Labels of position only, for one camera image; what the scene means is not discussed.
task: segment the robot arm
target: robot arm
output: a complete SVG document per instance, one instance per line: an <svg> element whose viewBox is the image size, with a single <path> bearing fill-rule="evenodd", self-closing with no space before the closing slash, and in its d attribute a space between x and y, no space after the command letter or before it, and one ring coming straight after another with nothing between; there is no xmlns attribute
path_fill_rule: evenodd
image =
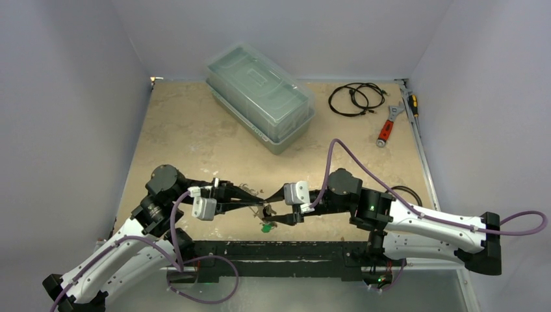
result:
<svg viewBox="0 0 551 312"><path fill-rule="evenodd" d="M157 242L169 256L174 255L171 239L159 240L170 228L173 202L189 191L183 203L192 204L192 216L213 220L229 211L264 206L265 222L296 225L306 216L349 213L350 223L370 232L365 253L354 255L359 262L388 263L406 257L428 257L464 263L469 270L482 274L501 273L499 236L439 224L419 218L389 194L362 187L363 182L344 169L331 173L325 190L309 191L305 181L287 183L273 196L261 199L234 186L229 181L214 179L211 183L186 179L173 166L157 167L146 184L147 196L131 217L94 255L73 270L52 274L43 285L52 299L67 290L58 305L60 312L100 311L120 293L155 270L170 262L143 241L116 242L125 236L137 236ZM292 213L272 216L270 203L285 201ZM499 216L486 213L482 217L455 216L416 207L423 214L453 220L477 228L499 229ZM176 220L183 213L176 210ZM404 231L402 235L388 231ZM178 248L185 259L195 257L194 242L182 230L177 232ZM114 247L75 281L75 276L98 254Z"/></svg>
<svg viewBox="0 0 551 312"><path fill-rule="evenodd" d="M399 260L407 257L447 259L463 263L465 268L486 275L501 274L501 246L499 235L486 234L450 226L412 213L390 194L363 188L363 182L345 169L329 175L327 189L315 209L304 213L305 207L317 199L320 190L301 195L304 181L285 185L272 198L291 204L290 214L270 216L266 221L294 226L307 216L350 213L350 223L370 232L370 256ZM414 205L423 215L454 221L479 229L500 229L500 218L494 213L482 216L458 216ZM408 232L408 236L392 234Z"/></svg>

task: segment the clear plastic lid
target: clear plastic lid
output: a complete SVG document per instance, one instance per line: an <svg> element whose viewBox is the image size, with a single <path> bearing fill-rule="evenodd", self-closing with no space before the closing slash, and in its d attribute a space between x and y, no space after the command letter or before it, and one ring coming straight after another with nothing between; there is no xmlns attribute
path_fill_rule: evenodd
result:
<svg viewBox="0 0 551 312"><path fill-rule="evenodd" d="M313 93L250 45L230 49L207 69L207 82L274 142L314 114Z"/></svg>

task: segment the wooden table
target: wooden table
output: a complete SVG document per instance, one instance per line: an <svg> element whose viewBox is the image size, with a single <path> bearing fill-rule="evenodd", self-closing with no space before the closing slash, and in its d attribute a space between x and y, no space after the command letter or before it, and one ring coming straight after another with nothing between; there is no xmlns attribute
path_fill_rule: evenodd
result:
<svg viewBox="0 0 551 312"><path fill-rule="evenodd" d="M316 95L316 116L305 135L281 155L273 155L218 106L205 83L157 83L129 170L115 229L146 195L144 186L160 164L172 164L190 179L230 180L265 198L284 183L299 180L308 181L310 189L319 189L327 149L333 138L343 140L362 163L387 184L411 187L422 198L424 207L431 207L423 167L405 112L397 117L387 145L379 148L375 144L389 115L388 105L397 105L402 100L399 86L378 84L390 96L376 109L376 114L347 118L335 114L327 105L327 98L340 85L342 83L307 84ZM377 94L363 90L371 103L379 102ZM358 111L345 90L333 98L333 104L342 111ZM383 190L340 147L335 148L331 165L332 170L337 168L345 168L362 179L364 187ZM405 198L414 202L409 195ZM291 210L282 202L272 207L278 214ZM307 217L297 226L279 225L263 233L261 221L255 216L256 208L216 216L212 222L192 218L191 206L181 205L180 209L185 215L177 225L196 240L365 241L368 237L367 232L348 223L348 214Z"/></svg>

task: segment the coiled black cable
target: coiled black cable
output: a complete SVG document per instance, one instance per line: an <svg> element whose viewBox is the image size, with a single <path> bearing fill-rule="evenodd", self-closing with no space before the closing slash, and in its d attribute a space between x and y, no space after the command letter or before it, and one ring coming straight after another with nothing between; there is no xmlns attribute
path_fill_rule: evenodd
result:
<svg viewBox="0 0 551 312"><path fill-rule="evenodd" d="M369 99L367 98L367 96L363 92L361 92L359 90L361 88L370 88L371 90L375 91L375 93L379 94L381 96L381 101L379 102L379 104L374 105L374 106L369 106ZM333 100L333 96L337 92L341 91L342 89L348 89L348 93L350 94L350 101L352 102L352 104L354 104L354 106L361 109L362 110L361 112L357 112L357 113L340 112L333 106L333 104L331 104L331 101ZM358 102L356 101L356 93L360 93L363 96L363 98L366 101L365 106L362 106L362 105L358 104ZM368 112L375 112L374 109L376 109L377 107L384 104L385 96L388 96L388 95L389 94L386 91L384 91L383 89L381 89L378 85L376 85L374 83L349 83L349 84L345 84L344 86L340 86L340 87L334 89L333 93L331 93L331 95L327 99L327 102L329 103L329 108L333 112L336 112L337 114L345 116L345 117L356 117L356 116L365 115Z"/></svg>
<svg viewBox="0 0 551 312"><path fill-rule="evenodd" d="M421 201L421 197L411 188L405 186L405 185L396 185L395 187L391 187L392 190L402 190L410 195L412 195L415 198L415 201L417 202L417 205L422 207L423 202Z"/></svg>

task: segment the white wall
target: white wall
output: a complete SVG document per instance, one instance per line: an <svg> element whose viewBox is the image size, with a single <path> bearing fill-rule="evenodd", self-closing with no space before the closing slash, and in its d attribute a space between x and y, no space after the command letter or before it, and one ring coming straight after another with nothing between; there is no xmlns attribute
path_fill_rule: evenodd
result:
<svg viewBox="0 0 551 312"><path fill-rule="evenodd" d="M112 227L150 81L109 0L1 0L0 42L0 302L45 311Z"/></svg>
<svg viewBox="0 0 551 312"><path fill-rule="evenodd" d="M551 216L550 16L548 0L456 0L413 72L443 210ZM502 237L503 275L473 274L484 311L549 311L550 234Z"/></svg>
<svg viewBox="0 0 551 312"><path fill-rule="evenodd" d="M250 43L299 78L409 77L452 0L113 0L151 75Z"/></svg>

